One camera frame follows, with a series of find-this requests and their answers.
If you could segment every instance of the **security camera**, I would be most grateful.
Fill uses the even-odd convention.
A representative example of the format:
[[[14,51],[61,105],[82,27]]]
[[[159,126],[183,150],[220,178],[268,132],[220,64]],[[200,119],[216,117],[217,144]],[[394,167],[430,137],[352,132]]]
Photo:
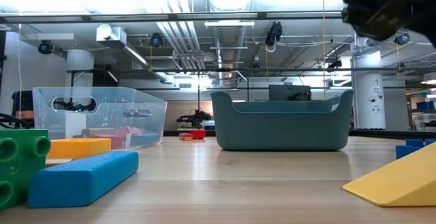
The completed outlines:
[[[51,54],[55,50],[55,46],[52,45],[50,40],[42,40],[40,46],[38,47],[38,52],[41,54]]]

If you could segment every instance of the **wooden table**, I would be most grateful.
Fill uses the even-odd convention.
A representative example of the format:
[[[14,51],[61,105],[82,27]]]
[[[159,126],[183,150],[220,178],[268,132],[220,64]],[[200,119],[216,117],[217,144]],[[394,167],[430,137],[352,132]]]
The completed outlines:
[[[395,160],[395,140],[350,138],[334,153],[222,151],[214,138],[164,138],[140,169],[86,208],[28,209],[0,223],[436,223],[436,208],[380,208],[341,190]]]

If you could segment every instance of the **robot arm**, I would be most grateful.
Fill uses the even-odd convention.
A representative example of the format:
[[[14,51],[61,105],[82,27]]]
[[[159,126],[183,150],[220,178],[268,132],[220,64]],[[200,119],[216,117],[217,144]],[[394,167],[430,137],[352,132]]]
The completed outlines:
[[[401,27],[416,31],[436,43],[436,0],[344,0],[343,22],[359,36],[382,41]]]

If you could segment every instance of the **ceiling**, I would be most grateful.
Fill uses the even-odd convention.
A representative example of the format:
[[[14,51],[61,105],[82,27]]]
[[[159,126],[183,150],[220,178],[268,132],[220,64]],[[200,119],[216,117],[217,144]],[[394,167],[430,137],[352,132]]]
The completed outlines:
[[[42,14],[44,9],[30,9],[24,6],[22,0],[8,0],[8,2],[15,2],[6,5],[6,3],[0,3],[0,10],[3,14],[17,14],[17,8],[21,7],[21,12],[32,14]],[[150,7],[146,7],[147,4],[153,4],[152,6],[162,5],[170,0],[50,0],[54,2],[53,5],[58,5],[60,9],[73,11],[75,13],[87,13],[87,14],[144,14],[150,12]],[[192,12],[207,12],[208,0],[187,0],[189,8]],[[35,0],[32,5],[39,5],[39,0]],[[326,10],[341,10],[343,7],[342,0],[326,0]],[[322,10],[322,0],[252,0],[250,10],[254,12],[273,12],[273,11],[298,11],[298,10]],[[214,46],[213,30],[211,27],[206,28],[204,21],[194,21],[195,30],[200,42],[200,47],[205,52],[215,53],[214,50],[210,50],[211,46]],[[253,63],[253,58],[256,54],[259,56],[259,64],[261,67],[266,67],[267,56],[264,49],[259,49],[256,44],[253,43],[253,38],[260,44],[264,43],[266,32],[269,30],[272,22],[270,20],[255,20],[253,28],[246,28],[246,38],[243,46],[247,46],[247,50],[243,50],[240,58],[240,67],[250,67]],[[308,35],[321,36],[324,32],[328,35],[326,41],[332,41],[332,43],[326,44],[326,52],[336,48],[343,42],[351,40],[351,36],[354,34],[353,29],[341,20],[282,20],[283,34],[291,35],[292,37],[286,37],[288,44],[301,43],[301,45],[307,45],[312,43],[322,42],[322,37],[307,37]],[[92,51],[95,54],[95,62],[99,65],[112,65],[115,69],[126,70],[131,68],[131,59],[121,52],[120,50],[104,48],[103,45],[95,41],[96,29],[100,23],[68,23],[68,24],[31,24],[23,25],[21,33],[73,33],[74,39],[60,39],[53,40],[56,47],[62,50],[71,49],[83,49]],[[140,54],[148,57],[150,56],[150,50],[144,46],[148,46],[149,37],[153,33],[160,32],[154,22],[123,22],[111,24],[114,27],[123,27],[124,30],[130,35],[128,42],[136,47]],[[17,29],[15,25],[10,25],[13,29]],[[435,49],[432,45],[429,45],[428,40],[422,35],[411,33],[412,44],[407,45],[399,50],[392,42],[379,43],[381,49],[381,55],[383,57],[381,64],[386,67],[396,67],[397,63],[404,61],[407,67],[431,67],[436,65]],[[33,45],[39,45],[38,41],[28,41]],[[162,48],[153,49],[153,56],[171,56],[172,48],[165,42]],[[268,53],[268,66],[269,67],[320,67],[319,61],[322,61],[323,46],[322,44],[312,47],[283,47],[277,46],[277,50],[274,53]],[[172,60],[159,59],[153,61],[153,66],[156,68],[173,68],[174,63]],[[307,72],[304,75],[318,74],[319,72]],[[269,76],[275,76],[279,73],[268,73]],[[281,76],[296,75],[295,72],[282,73]],[[257,74],[259,76],[265,76],[266,73]],[[408,76],[411,78],[419,79],[422,72],[408,72]],[[135,75],[135,78],[148,78],[146,75]]]

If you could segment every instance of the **orange toy block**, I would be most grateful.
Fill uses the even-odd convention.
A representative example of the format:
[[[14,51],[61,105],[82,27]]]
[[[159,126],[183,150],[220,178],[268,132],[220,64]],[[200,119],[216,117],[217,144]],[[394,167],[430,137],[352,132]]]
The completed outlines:
[[[47,159],[82,159],[110,151],[110,139],[52,140]]]
[[[183,141],[192,141],[193,140],[193,135],[191,135],[190,133],[180,133],[178,135],[178,138],[180,140],[183,140]]]

